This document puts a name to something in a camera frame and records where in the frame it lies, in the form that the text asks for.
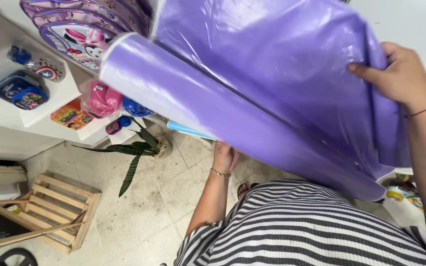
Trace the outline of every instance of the foot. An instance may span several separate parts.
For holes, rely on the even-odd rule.
[[[238,200],[241,200],[248,191],[249,187],[247,184],[240,184],[238,187]]]

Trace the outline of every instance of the minnie mouse backpack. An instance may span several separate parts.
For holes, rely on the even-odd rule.
[[[108,42],[119,33],[147,36],[150,9],[142,0],[20,0],[49,45],[98,72]]]

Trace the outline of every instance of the potted plant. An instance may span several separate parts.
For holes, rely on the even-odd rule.
[[[98,152],[120,152],[135,156],[134,159],[131,161],[131,164],[129,165],[126,177],[124,178],[123,184],[121,185],[121,189],[119,190],[120,197],[124,194],[124,192],[126,192],[127,188],[133,181],[133,177],[137,169],[137,164],[141,156],[148,156],[153,160],[158,160],[166,158],[172,152],[172,147],[166,139],[161,136],[152,136],[151,133],[149,133],[149,131],[143,128],[133,117],[130,118],[141,128],[140,132],[135,130],[133,131],[135,131],[145,142],[133,142],[131,144],[115,144],[106,147],[106,149],[90,149],[73,145],[75,147],[86,150]]]

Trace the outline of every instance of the wooden crate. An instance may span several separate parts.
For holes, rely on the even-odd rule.
[[[19,216],[42,230],[61,224],[81,225],[38,237],[46,244],[70,253],[78,250],[85,239],[101,193],[92,193],[58,179],[39,174],[32,190],[20,205]]]

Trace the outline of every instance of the snake plant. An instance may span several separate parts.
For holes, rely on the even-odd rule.
[[[133,131],[135,131],[145,142],[133,142],[131,144],[115,144],[106,147],[106,149],[90,149],[73,145],[75,147],[86,150],[98,152],[120,152],[135,156],[134,159],[131,161],[131,164],[129,165],[126,177],[124,178],[123,184],[121,185],[121,189],[119,190],[119,197],[121,197],[124,192],[126,192],[129,185],[133,181],[133,177],[137,169],[137,164],[139,163],[139,159],[141,158],[141,156],[155,156],[159,152],[159,149],[157,147],[159,141],[154,136],[152,136],[145,128],[143,128],[133,117],[130,118],[141,128],[140,132],[135,130]]]

